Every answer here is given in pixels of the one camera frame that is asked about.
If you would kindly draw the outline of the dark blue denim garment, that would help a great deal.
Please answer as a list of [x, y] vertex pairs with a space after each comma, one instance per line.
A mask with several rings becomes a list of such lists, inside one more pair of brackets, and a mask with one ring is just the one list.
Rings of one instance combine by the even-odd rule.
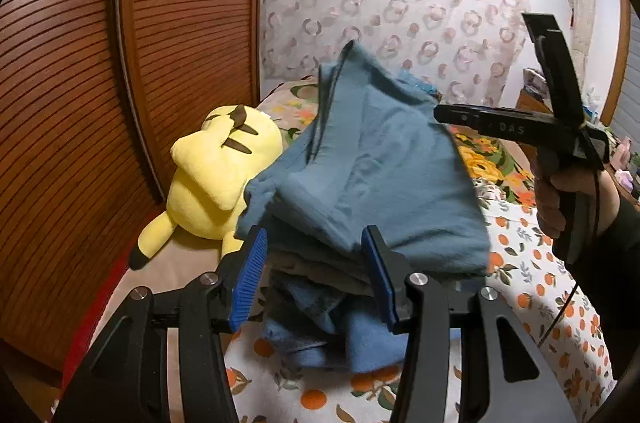
[[265, 336], [265, 314], [262, 337], [293, 368], [365, 373], [404, 361], [408, 336], [388, 331], [378, 316], [373, 299], [346, 295], [337, 308], [337, 315], [340, 316], [340, 334], [324, 345], [300, 351], [279, 349]]

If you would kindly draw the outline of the brown louvered wardrobe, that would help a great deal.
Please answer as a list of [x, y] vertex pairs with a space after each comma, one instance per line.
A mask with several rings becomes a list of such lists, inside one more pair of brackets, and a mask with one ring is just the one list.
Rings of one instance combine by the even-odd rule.
[[171, 144], [257, 102], [257, 0], [2, 0], [1, 337], [61, 370]]

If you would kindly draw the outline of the teal blue pants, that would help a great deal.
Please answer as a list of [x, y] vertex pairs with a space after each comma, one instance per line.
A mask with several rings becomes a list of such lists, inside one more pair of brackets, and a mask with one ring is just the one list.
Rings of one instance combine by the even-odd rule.
[[314, 120], [246, 185], [236, 235], [262, 226], [271, 250], [362, 280], [361, 235], [374, 226], [415, 269], [484, 275], [484, 216], [426, 84], [350, 42], [321, 66], [318, 88]]

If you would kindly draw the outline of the grey folded garment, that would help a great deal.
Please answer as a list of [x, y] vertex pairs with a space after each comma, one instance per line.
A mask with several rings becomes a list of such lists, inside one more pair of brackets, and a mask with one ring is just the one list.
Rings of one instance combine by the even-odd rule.
[[326, 253], [308, 257], [296, 252], [271, 250], [268, 263], [273, 270], [309, 279], [318, 284], [334, 287], [344, 293], [372, 295], [370, 281], [364, 268], [356, 261], [328, 258]]

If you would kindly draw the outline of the yellow pikachu plush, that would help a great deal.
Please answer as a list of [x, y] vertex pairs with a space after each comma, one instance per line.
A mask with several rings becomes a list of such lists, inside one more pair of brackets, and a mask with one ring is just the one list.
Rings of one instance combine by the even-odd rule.
[[143, 228], [129, 268], [148, 264], [178, 227], [219, 241], [221, 256], [239, 250], [235, 229], [246, 209], [245, 187], [282, 152], [281, 132], [267, 113], [244, 105], [210, 111], [198, 131], [171, 146], [176, 170], [165, 211]]

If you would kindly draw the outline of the pink plush toy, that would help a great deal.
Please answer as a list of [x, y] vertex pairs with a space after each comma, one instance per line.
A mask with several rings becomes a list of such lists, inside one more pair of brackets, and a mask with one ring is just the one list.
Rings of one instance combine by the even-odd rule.
[[634, 190], [634, 165], [631, 163], [632, 141], [629, 137], [625, 137], [616, 147], [611, 158], [611, 166], [614, 170], [614, 178], [616, 182], [627, 192]]

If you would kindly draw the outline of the orange print bedsheet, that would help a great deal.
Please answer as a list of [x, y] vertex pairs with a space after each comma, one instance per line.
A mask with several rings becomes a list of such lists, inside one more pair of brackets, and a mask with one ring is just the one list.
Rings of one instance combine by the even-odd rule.
[[[491, 242], [487, 282], [513, 308], [544, 357], [579, 422], [600, 408], [615, 382], [597, 310], [575, 289], [551, 240], [538, 227], [531, 194], [504, 198], [474, 182]], [[224, 356], [242, 422], [386, 422], [398, 392], [397, 365], [348, 374], [285, 365], [262, 328], [247, 322]]]

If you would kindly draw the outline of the light blue denim garment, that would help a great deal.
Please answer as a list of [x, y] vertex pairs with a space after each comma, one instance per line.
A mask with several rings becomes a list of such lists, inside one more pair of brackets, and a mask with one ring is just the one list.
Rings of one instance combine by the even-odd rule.
[[337, 308], [346, 294], [305, 277], [270, 273], [265, 336], [279, 349], [300, 351], [326, 344], [340, 334]]

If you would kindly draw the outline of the pink circle pattern curtain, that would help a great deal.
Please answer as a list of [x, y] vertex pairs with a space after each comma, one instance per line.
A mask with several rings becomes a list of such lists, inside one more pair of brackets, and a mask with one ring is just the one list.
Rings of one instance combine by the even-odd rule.
[[262, 0], [266, 88], [311, 76], [356, 42], [450, 102], [495, 107], [526, 37], [529, 0]]

